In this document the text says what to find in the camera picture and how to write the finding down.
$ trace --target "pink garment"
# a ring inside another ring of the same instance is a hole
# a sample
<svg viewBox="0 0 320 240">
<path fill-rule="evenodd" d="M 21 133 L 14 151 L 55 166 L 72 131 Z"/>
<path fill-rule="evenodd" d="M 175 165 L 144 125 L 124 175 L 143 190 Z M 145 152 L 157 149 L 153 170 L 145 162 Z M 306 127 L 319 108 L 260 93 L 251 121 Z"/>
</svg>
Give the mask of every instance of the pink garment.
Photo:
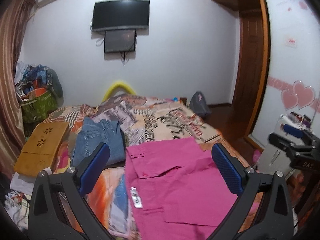
<svg viewBox="0 0 320 240">
<path fill-rule="evenodd" d="M 193 138 L 127 148 L 125 184 L 143 240 L 207 239 L 237 196 Z M 135 208 L 130 189 L 141 198 Z"/>
</svg>

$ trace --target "bolt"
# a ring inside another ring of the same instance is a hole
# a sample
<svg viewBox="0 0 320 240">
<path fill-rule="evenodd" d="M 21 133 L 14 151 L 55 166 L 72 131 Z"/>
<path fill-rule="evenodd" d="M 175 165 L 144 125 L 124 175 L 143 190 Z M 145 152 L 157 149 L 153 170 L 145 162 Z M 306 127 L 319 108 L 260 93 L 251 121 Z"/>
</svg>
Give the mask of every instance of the bolt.
<svg viewBox="0 0 320 240">
<path fill-rule="evenodd" d="M 276 174 L 278 177 L 283 177 L 283 173 L 281 171 L 277 171 Z"/>
<path fill-rule="evenodd" d="M 246 168 L 245 168 L 245 171 L 246 171 L 247 173 L 254 173 L 254 168 L 252 168 L 252 167 L 246 167 Z"/>
<path fill-rule="evenodd" d="M 74 173 L 75 170 L 76 170 L 76 168 L 73 167 L 73 166 L 70 166 L 69 168 L 67 168 L 67 172 L 68 172 L 68 173 Z"/>
<path fill-rule="evenodd" d="M 45 174 L 46 174 L 45 171 L 40 171 L 40 172 L 38 173 L 38 176 L 39 176 L 39 177 L 43 177 Z"/>
</svg>

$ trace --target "dark brown floor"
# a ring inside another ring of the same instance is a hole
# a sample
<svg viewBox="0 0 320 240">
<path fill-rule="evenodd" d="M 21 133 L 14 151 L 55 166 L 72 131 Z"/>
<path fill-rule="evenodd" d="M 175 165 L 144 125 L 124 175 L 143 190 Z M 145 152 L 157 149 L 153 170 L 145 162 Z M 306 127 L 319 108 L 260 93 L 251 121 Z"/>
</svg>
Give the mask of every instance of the dark brown floor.
<svg viewBox="0 0 320 240">
<path fill-rule="evenodd" d="M 244 140 L 250 116 L 236 112 L 229 106 L 211 107 L 210 110 L 212 114 L 206 118 L 205 122 L 220 130 L 231 146 L 252 165 L 255 149 Z"/>
</svg>

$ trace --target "gray backpack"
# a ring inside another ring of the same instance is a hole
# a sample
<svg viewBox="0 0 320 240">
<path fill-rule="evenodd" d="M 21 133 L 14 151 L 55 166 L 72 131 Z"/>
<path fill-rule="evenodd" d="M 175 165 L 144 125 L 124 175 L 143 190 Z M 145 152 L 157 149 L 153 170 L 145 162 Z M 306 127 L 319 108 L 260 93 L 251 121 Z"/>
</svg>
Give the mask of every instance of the gray backpack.
<svg viewBox="0 0 320 240">
<path fill-rule="evenodd" d="M 204 95 L 197 91 L 190 100 L 189 104 L 190 109 L 201 118 L 205 118 L 209 114 L 211 114 L 209 107 L 207 106 L 207 102 L 205 101 Z"/>
</svg>

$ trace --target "blue jeans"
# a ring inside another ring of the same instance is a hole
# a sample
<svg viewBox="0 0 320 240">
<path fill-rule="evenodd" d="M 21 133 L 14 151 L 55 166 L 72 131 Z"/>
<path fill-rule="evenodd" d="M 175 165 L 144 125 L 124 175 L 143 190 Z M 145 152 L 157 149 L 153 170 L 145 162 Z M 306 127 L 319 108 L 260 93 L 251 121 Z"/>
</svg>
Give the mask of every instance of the blue jeans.
<svg viewBox="0 0 320 240">
<path fill-rule="evenodd" d="M 76 139 L 76 146 L 71 157 L 71 165 L 76 167 L 80 162 L 95 150 L 100 142 L 108 144 L 110 158 L 106 165 L 111 165 L 125 160 L 124 143 L 118 121 L 101 120 L 95 123 L 85 117 L 82 130 Z"/>
</svg>

